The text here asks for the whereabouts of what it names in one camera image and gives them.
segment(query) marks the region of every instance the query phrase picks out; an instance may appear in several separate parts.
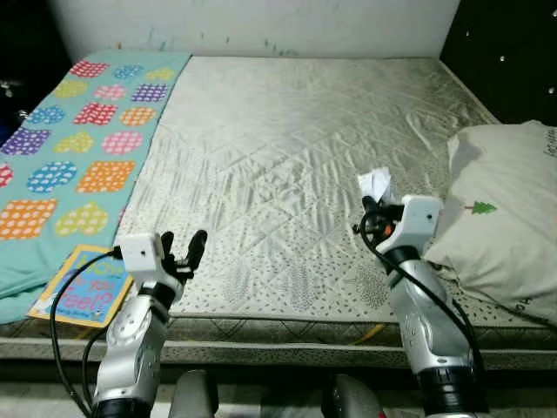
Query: robotic hand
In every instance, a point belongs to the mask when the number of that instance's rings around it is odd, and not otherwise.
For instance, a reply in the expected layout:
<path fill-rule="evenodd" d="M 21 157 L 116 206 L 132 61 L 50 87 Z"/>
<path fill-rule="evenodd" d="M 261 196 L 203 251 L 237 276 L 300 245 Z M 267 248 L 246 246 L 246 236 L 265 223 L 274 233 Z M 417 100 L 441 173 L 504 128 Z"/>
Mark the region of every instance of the robotic hand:
<path fill-rule="evenodd" d="M 167 335 L 168 310 L 193 278 L 207 233 L 198 231 L 185 259 L 171 254 L 172 233 L 129 235 L 118 244 L 138 295 L 130 298 L 106 335 L 107 352 L 97 375 L 92 416 L 148 418 L 159 382 L 160 353 Z"/>
<path fill-rule="evenodd" d="M 441 201 L 405 196 L 402 205 L 389 206 L 365 196 L 362 203 L 366 214 L 353 230 L 386 269 L 391 305 L 426 416 L 464 418 L 487 413 L 483 365 L 472 327 L 421 259 L 435 231 Z"/>

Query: book cover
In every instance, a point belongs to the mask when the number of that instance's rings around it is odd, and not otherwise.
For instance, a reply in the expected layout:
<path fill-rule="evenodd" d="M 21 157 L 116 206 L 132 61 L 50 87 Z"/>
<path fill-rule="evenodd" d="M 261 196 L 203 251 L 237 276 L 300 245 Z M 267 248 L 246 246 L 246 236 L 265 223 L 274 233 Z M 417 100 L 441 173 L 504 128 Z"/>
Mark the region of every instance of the book cover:
<path fill-rule="evenodd" d="M 38 297 L 28 315 L 50 318 L 50 307 L 59 289 L 76 270 L 99 254 L 110 251 L 100 246 L 77 246 L 62 268 Z M 106 327 L 130 288 L 131 276 L 122 260 L 106 257 L 79 274 L 58 302 L 56 321 L 87 327 Z"/>

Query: black cable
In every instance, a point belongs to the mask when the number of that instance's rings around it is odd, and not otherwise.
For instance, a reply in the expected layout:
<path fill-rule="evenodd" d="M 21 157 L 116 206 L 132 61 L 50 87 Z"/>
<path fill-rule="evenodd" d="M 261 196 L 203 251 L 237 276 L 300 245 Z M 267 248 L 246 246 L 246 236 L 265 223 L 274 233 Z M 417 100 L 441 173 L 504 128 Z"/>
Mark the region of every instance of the black cable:
<path fill-rule="evenodd" d="M 58 291 L 58 294 L 54 298 L 54 301 L 52 302 L 52 306 L 50 307 L 50 339 L 52 341 L 52 352 L 54 354 L 54 361 L 56 362 L 56 368 L 57 368 L 57 371 L 58 371 L 58 376 L 60 377 L 60 380 L 62 381 L 62 384 L 64 385 L 64 389 L 66 389 L 66 392 L 68 393 L 70 398 L 77 404 L 79 409 L 81 409 L 81 412 L 83 412 L 83 414 L 86 417 L 90 417 L 91 412 L 87 408 L 87 406 L 84 404 L 84 400 L 81 398 L 81 396 L 79 396 L 79 394 L 76 392 L 74 387 L 71 385 L 70 381 L 68 380 L 68 377 L 66 376 L 66 373 L 64 372 L 64 369 L 62 368 L 62 357 L 60 355 L 60 346 L 58 345 L 58 335 L 57 335 L 57 331 L 56 331 L 56 309 L 57 309 L 57 306 L 58 306 L 58 302 L 62 298 L 62 295 L 64 294 L 66 289 L 70 286 L 71 282 L 79 274 L 81 274 L 85 270 L 87 270 L 87 268 L 89 268 L 89 266 L 91 264 L 96 263 L 97 261 L 99 261 L 100 259 L 103 259 L 104 257 L 110 257 L 113 254 L 114 254 L 114 251 L 109 251 L 107 253 L 100 254 L 97 257 L 87 261 L 81 267 L 79 267 L 76 270 L 76 272 L 74 272 L 69 277 L 69 279 L 67 279 L 66 282 L 62 285 L 62 287 Z"/>
<path fill-rule="evenodd" d="M 460 315 L 462 315 L 462 319 L 464 321 L 463 323 L 461 320 L 459 320 L 459 318 L 456 316 L 453 310 L 450 307 L 448 307 L 446 303 L 443 300 L 441 300 L 435 293 L 429 290 L 427 286 L 420 283 L 406 270 L 404 270 L 397 264 L 393 263 L 385 255 L 377 251 L 377 249 L 372 245 L 370 240 L 367 238 L 367 233 L 366 233 L 366 223 L 374 215 L 377 215 L 377 213 L 373 211 L 366 212 L 361 222 L 359 223 L 359 235 L 362 237 L 367 248 L 373 253 L 373 255 L 375 255 L 375 257 L 377 257 L 381 262 L 383 262 L 383 264 L 391 267 L 394 271 L 396 271 L 398 274 L 401 274 L 405 279 L 408 279 L 408 281 L 410 281 L 413 285 L 415 285 L 423 293 L 425 293 L 432 300 L 432 302 L 435 305 L 437 305 L 437 307 L 439 307 L 439 309 L 441 309 L 441 311 L 443 311 L 446 314 L 446 316 L 454 323 L 454 325 L 456 325 L 456 327 L 464 335 L 466 341 L 468 341 L 468 344 L 472 349 L 473 362 L 476 368 L 479 370 L 478 377 L 479 378 L 483 377 L 483 361 L 481 359 L 480 350 L 478 349 L 478 344 L 473 336 L 473 333 L 468 329 L 467 324 L 470 324 L 470 321 L 467 318 L 466 313 L 462 310 L 462 308 L 460 308 L 460 310 L 457 308 L 457 310 L 459 310 Z"/>
<path fill-rule="evenodd" d="M 93 397 L 91 396 L 91 391 L 89 390 L 89 373 L 87 371 L 87 363 L 89 362 L 89 353 L 91 352 L 93 344 L 95 344 L 98 337 L 104 334 L 107 329 L 108 327 L 100 328 L 89 338 L 89 342 L 87 342 L 84 353 L 81 357 L 81 389 L 84 393 L 85 401 L 91 411 L 93 410 Z"/>

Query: white wall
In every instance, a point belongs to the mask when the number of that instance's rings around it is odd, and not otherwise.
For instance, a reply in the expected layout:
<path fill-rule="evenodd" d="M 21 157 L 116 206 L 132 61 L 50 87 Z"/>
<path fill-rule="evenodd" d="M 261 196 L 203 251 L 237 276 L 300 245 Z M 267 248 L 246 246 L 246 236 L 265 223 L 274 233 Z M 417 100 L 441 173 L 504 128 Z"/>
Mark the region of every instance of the white wall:
<path fill-rule="evenodd" d="M 459 0 L 50 0 L 71 57 L 103 48 L 198 55 L 437 57 Z"/>

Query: floor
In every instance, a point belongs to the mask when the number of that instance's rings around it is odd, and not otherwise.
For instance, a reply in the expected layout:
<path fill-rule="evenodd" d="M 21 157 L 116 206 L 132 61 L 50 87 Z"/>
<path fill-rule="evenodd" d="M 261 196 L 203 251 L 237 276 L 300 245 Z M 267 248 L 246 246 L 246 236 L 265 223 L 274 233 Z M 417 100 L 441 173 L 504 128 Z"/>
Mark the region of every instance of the floor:
<path fill-rule="evenodd" d="M 218 418 L 240 417 L 320 417 L 319 392 L 291 393 L 260 386 L 222 385 L 218 387 Z M 162 385 L 152 410 L 152 418 L 168 415 L 173 386 Z M 414 392 L 379 391 L 389 418 L 418 418 Z M 557 418 L 557 388 L 516 389 L 488 393 L 493 418 Z M 81 416 L 57 384 L 0 382 L 0 416 L 10 418 L 76 418 Z"/>

